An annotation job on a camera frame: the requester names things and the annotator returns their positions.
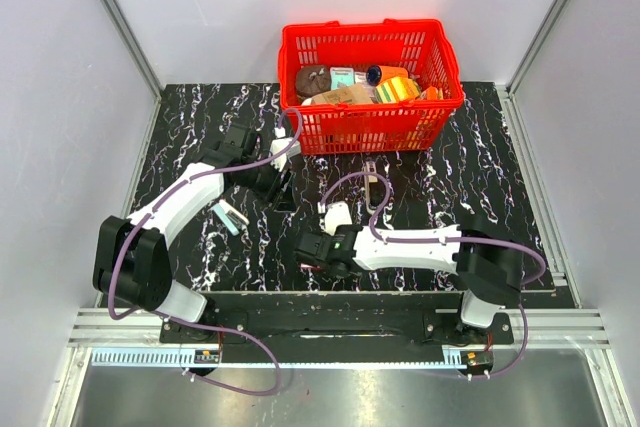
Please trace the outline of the light blue stapler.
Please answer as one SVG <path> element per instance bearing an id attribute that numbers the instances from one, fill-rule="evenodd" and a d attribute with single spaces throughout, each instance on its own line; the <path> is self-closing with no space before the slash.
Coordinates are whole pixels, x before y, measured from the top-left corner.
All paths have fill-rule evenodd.
<path id="1" fill-rule="evenodd" d="M 219 200 L 213 206 L 213 212 L 232 236 L 238 236 L 249 225 L 248 218 L 225 200 Z"/>

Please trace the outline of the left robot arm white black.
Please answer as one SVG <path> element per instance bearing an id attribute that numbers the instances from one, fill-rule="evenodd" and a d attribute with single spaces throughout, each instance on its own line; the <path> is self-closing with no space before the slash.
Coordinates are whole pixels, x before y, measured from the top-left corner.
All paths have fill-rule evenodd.
<path id="1" fill-rule="evenodd" d="M 107 300 L 110 316 L 121 319 L 116 302 L 182 320 L 195 342 L 211 339 L 217 328 L 215 304 L 173 276 L 169 248 L 207 205 L 242 187 L 278 210 L 293 207 L 289 158 L 301 151 L 297 136 L 276 128 L 269 154 L 259 158 L 259 133 L 234 124 L 223 140 L 202 150 L 156 199 L 125 218 L 110 216 L 100 226 L 93 286 Z"/>

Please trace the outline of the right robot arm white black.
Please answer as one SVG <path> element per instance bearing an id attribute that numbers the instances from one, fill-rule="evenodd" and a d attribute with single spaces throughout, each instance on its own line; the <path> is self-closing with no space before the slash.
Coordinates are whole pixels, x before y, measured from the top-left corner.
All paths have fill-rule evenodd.
<path id="1" fill-rule="evenodd" d="M 395 268 L 454 275 L 464 287 L 454 327 L 465 342 L 480 341 L 499 310 L 521 299 L 523 252 L 480 222 L 378 230 L 352 223 L 344 202 L 330 205 L 324 215 L 322 231 L 297 240 L 299 263 L 337 278 Z"/>

